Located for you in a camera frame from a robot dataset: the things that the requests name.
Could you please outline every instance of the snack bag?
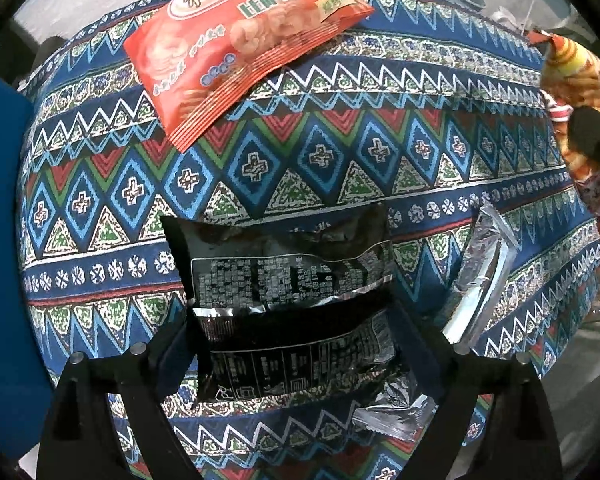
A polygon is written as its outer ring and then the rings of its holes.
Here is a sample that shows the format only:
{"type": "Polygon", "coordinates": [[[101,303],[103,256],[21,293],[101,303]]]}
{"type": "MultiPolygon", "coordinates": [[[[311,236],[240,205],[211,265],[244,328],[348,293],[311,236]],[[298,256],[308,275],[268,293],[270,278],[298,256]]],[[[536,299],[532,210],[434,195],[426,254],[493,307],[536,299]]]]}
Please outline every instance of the snack bag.
{"type": "Polygon", "coordinates": [[[267,73],[372,12],[363,0],[171,0],[124,46],[184,152],[267,73]]]}

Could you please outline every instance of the black plastic bracket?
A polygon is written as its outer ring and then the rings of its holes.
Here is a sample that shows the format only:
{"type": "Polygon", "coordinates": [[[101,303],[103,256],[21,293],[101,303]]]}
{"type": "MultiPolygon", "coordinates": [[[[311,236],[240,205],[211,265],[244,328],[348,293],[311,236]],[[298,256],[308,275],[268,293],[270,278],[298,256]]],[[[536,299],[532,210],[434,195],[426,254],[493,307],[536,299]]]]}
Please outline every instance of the black plastic bracket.
{"type": "MultiPolygon", "coordinates": [[[[494,401],[485,435],[471,470],[462,478],[562,478],[551,413],[528,355],[517,354],[511,361],[478,357],[452,347],[435,327],[401,307],[390,308],[389,314],[394,326],[400,326],[400,355],[424,392],[439,404],[398,480],[445,480],[477,397],[489,393],[494,401]],[[520,459],[511,460],[512,455],[520,459]]],[[[115,393],[122,396],[152,478],[202,480],[160,404],[177,392],[194,357],[201,384],[212,378],[204,341],[198,320],[187,308],[149,343],[135,343],[120,356],[90,360],[81,352],[72,354],[45,421],[37,478],[135,479],[112,423],[107,394],[115,393]]]]}

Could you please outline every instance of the blue patterned cloth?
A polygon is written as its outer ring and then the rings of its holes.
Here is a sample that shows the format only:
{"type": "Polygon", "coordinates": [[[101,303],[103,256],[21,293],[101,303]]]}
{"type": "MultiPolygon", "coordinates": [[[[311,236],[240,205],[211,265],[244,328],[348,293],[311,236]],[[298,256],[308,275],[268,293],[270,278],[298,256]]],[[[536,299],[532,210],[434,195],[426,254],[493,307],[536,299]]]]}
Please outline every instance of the blue patterned cloth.
{"type": "MultiPolygon", "coordinates": [[[[54,381],[72,352],[119,354],[183,307],[161,214],[319,230],[379,200],[400,293],[421,314],[442,305],[475,208],[503,213],[520,251],[475,351],[527,350],[546,373],[589,309],[600,242],[545,116],[536,49],[444,0],[366,0],[371,17],[269,75],[179,153],[122,48],[166,1],[104,16],[20,88],[36,102],[18,189],[22,280],[54,381]]],[[[311,461],[303,478],[390,480],[413,444],[351,423],[379,380],[194,407],[192,370],[164,409],[207,478],[255,478],[258,461],[285,478],[294,458],[311,461]]],[[[112,412],[142,471],[115,396],[112,412]]]]}

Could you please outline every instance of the barcode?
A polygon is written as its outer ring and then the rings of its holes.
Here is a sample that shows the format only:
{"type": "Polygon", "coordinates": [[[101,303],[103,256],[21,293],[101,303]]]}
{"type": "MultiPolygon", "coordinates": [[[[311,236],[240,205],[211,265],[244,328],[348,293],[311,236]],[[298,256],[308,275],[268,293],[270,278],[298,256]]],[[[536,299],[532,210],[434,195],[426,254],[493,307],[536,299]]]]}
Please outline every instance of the barcode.
{"type": "Polygon", "coordinates": [[[379,351],[374,358],[375,363],[385,363],[395,357],[394,338],[391,336],[391,329],[386,318],[386,314],[381,312],[376,314],[371,320],[371,327],[378,341],[379,351]]]}

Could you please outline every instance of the black object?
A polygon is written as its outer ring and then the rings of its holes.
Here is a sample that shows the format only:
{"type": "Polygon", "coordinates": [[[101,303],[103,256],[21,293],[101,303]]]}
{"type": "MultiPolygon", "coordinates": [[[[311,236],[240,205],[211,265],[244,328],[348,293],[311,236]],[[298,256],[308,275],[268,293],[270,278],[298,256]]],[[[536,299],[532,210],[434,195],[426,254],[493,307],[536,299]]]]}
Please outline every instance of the black object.
{"type": "MultiPolygon", "coordinates": [[[[440,403],[398,480],[445,480],[477,396],[485,393],[494,393],[490,420],[472,469],[462,478],[562,478],[548,403],[526,354],[511,361],[459,354],[430,324],[412,319],[400,306],[394,314],[394,320],[402,320],[403,358],[424,392],[440,403]]],[[[72,354],[45,422],[38,480],[134,478],[112,424],[107,392],[122,395],[129,425],[154,480],[202,480],[160,402],[177,391],[195,355],[201,376],[208,374],[203,340],[198,320],[186,309],[151,342],[136,343],[121,356],[89,360],[81,352],[72,354]]]]}
{"type": "Polygon", "coordinates": [[[600,112],[583,106],[569,117],[567,136],[569,149],[583,153],[600,164],[600,112]]]}
{"type": "Polygon", "coordinates": [[[394,253],[386,218],[386,206],[378,203],[320,232],[173,216],[160,221],[184,291],[206,310],[196,314],[206,317],[309,308],[389,281],[394,253]]]}
{"type": "Polygon", "coordinates": [[[387,286],[309,310],[198,317],[214,387],[199,402],[247,400],[327,386],[344,374],[385,371],[395,357],[387,286]]]}

